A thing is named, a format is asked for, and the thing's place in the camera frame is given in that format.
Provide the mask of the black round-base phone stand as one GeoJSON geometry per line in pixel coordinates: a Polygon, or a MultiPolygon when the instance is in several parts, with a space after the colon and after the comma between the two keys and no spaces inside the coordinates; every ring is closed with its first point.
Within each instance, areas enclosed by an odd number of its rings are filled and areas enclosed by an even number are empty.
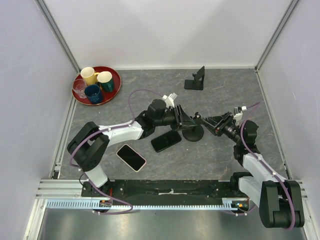
{"type": "Polygon", "coordinates": [[[198,112],[196,112],[192,119],[195,121],[196,126],[183,130],[182,135],[189,142],[198,142],[204,136],[204,129],[202,127],[202,117],[198,112]]]}

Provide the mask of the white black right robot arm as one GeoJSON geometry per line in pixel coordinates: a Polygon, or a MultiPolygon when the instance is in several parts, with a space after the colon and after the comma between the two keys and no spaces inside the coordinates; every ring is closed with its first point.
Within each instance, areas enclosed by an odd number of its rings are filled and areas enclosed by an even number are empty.
{"type": "Polygon", "coordinates": [[[246,194],[258,207],[266,228],[302,228],[305,215],[301,187],[297,181],[279,175],[264,160],[256,146],[258,125],[251,120],[237,125],[230,112],[206,117],[202,123],[215,136],[226,135],[235,142],[234,158],[248,171],[232,175],[230,193],[235,197],[246,194]]]}

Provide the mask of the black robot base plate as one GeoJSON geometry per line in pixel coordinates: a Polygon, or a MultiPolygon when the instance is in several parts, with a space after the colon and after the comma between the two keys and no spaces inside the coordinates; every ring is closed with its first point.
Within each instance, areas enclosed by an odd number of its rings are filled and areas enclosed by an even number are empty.
{"type": "Polygon", "coordinates": [[[116,179],[99,190],[132,205],[217,205],[222,199],[248,198],[229,181],[219,180],[116,179]]]}

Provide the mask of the black smartphone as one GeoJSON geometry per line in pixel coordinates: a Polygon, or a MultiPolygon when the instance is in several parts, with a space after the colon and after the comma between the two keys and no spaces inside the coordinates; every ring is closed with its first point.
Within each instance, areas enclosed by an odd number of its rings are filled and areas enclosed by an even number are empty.
{"type": "Polygon", "coordinates": [[[173,145],[179,143],[182,140],[181,135],[174,130],[168,131],[151,140],[153,149],[159,153],[173,145]]]}

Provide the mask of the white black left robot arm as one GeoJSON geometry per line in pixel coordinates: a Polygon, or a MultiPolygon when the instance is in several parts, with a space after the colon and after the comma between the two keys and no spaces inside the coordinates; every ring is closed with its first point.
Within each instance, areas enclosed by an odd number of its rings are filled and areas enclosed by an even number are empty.
{"type": "Polygon", "coordinates": [[[196,127],[197,123],[179,104],[172,106],[155,99],[131,121],[109,126],[98,126],[92,121],[86,123],[70,141],[67,151],[91,182],[92,191],[104,197],[110,191],[109,178],[100,164],[106,149],[125,141],[144,139],[162,126],[178,131],[196,127]]]}

